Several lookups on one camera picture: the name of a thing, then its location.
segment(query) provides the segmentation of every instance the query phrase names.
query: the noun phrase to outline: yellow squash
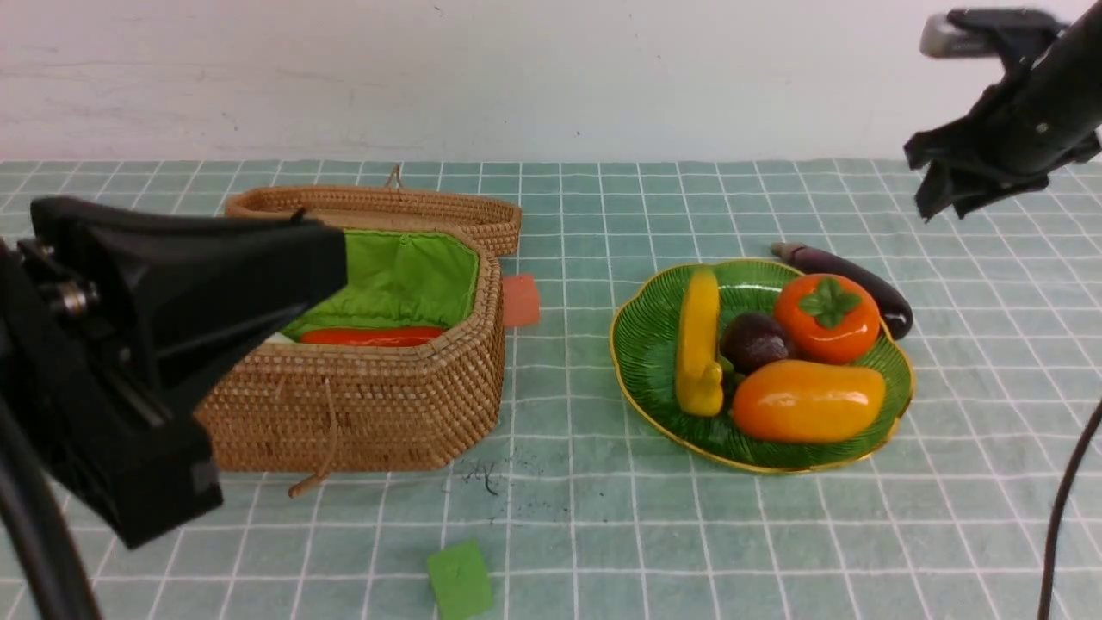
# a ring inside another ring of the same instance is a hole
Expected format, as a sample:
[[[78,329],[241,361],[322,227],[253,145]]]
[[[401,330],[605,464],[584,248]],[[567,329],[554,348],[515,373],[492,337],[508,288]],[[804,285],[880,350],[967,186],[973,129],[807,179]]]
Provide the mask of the yellow squash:
[[[872,369],[782,360],[746,378],[731,415],[738,431],[763,442],[833,444],[876,421],[885,391]]]
[[[713,417],[723,410],[723,368],[716,360],[720,329],[720,282],[710,268],[693,271],[678,328],[674,373],[678,405],[693,416]]]

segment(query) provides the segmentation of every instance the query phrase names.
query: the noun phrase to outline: table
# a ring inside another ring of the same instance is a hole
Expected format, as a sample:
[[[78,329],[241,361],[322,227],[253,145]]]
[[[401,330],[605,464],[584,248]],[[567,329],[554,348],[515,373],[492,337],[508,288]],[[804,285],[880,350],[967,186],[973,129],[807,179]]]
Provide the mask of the table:
[[[45,193],[213,215],[250,187],[379,185],[391,166],[0,162],[0,233],[30,232]],[[410,162],[403,180],[523,207],[503,267],[534,274],[543,315],[508,337],[497,431],[445,470],[334,476],[299,500],[298,475],[227,474],[225,508],[134,553],[62,493],[107,618],[428,620],[425,558],[472,539],[493,619],[1034,616],[1051,499],[1102,395],[1102,165],[929,224],[898,161]],[[657,270],[779,239],[846,255],[915,306],[916,399],[884,450],[841,471],[691,457],[629,411],[611,368],[614,308]],[[1066,515],[1055,618],[1102,607],[1100,450]],[[0,552],[0,610],[36,617]]]

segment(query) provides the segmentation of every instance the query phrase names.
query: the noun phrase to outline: basket lid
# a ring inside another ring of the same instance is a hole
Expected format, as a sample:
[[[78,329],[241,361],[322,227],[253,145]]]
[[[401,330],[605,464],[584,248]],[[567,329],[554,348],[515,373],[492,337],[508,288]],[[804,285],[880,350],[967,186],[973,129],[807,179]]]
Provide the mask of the basket lid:
[[[342,228],[389,227],[410,222],[456,227],[497,255],[512,253],[520,240],[516,204],[480,195],[407,188],[395,165],[379,187],[288,185],[256,187],[226,200],[227,217],[282,219],[305,210]]]

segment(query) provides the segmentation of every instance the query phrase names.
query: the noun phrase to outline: leaf-shaped plate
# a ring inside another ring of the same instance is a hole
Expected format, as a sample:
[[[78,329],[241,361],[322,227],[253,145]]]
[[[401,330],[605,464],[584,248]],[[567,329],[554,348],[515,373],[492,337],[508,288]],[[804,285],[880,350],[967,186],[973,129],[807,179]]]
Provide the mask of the leaf-shaped plate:
[[[884,447],[915,394],[915,371],[882,326],[873,349],[855,366],[879,372],[887,384],[880,413],[853,439],[806,445],[760,442],[735,428],[731,416],[687,415],[673,388],[678,323],[689,275],[698,263],[653,275],[617,309],[608,342],[620,390],[633,407],[662,435],[714,461],[758,474],[802,474],[843,467]],[[752,258],[710,264],[720,282],[720,333],[742,313],[773,313],[780,289],[802,273],[773,260]]]

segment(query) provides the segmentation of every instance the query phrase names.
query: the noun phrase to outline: green sponge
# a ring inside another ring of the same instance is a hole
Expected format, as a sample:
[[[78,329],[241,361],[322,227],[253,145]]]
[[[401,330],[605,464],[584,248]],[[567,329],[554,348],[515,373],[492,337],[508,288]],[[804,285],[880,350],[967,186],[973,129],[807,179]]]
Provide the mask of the green sponge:
[[[494,607],[489,574],[474,541],[430,556],[428,565],[440,620],[466,620]]]

